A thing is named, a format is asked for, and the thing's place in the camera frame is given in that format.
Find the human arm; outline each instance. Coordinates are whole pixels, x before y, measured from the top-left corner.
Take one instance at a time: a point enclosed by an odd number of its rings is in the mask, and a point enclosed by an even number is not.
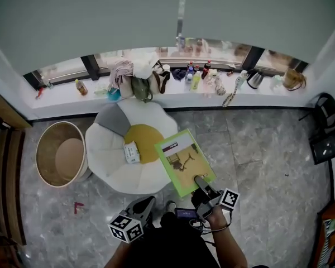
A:
[[[125,242],[119,244],[112,258],[108,261],[104,268],[121,268],[124,267],[125,259],[127,258],[131,245]]]
[[[219,205],[213,208],[212,214],[207,218],[207,221],[210,223],[211,230],[221,229],[227,225],[226,218]],[[224,230],[213,232],[212,235],[221,268],[247,268],[246,257],[228,227]]]

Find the green bottle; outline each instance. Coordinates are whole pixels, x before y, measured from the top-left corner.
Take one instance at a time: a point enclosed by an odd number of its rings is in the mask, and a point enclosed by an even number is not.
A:
[[[191,91],[196,91],[197,90],[197,87],[199,86],[200,80],[201,80],[201,73],[198,70],[198,71],[196,71],[196,73],[192,77],[192,82],[191,82],[191,87],[190,87]]]

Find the black chair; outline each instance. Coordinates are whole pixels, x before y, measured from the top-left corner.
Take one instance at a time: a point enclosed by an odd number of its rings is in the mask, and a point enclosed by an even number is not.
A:
[[[325,129],[335,126],[335,99],[328,93],[320,94],[314,109],[300,118],[299,121],[310,114],[313,116],[317,125],[316,133],[309,138],[312,139],[320,134],[324,134]]]

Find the person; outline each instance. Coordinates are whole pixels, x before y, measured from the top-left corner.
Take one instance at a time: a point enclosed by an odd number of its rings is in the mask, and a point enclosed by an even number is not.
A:
[[[176,204],[170,202],[161,218],[161,228],[144,230],[142,240],[130,244],[121,242],[105,268],[120,267],[205,267],[218,268],[215,258],[194,229],[173,213]],[[207,221],[211,230],[226,227],[227,221],[218,205]],[[221,268],[247,268],[247,260],[229,228],[212,232],[217,258]]]

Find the gray tile floor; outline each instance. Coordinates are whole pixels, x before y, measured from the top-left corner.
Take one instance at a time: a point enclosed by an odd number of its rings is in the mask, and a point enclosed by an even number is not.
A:
[[[310,258],[317,212],[329,201],[330,184],[326,164],[313,164],[310,126],[305,120],[298,122],[303,113],[285,109],[170,113],[180,129],[190,129],[197,139],[217,175],[214,186],[241,194],[231,231],[250,267],[306,267]],[[93,118],[71,121],[85,132]],[[45,185],[36,171],[35,149],[52,123],[35,123],[26,131],[20,179],[27,240],[23,260],[27,267],[103,267],[119,243],[109,233],[109,217],[137,196],[115,192],[94,175],[64,189]],[[190,198],[180,199],[172,185],[155,196],[156,225],[167,200],[192,207]],[[74,202],[84,204],[76,215]]]

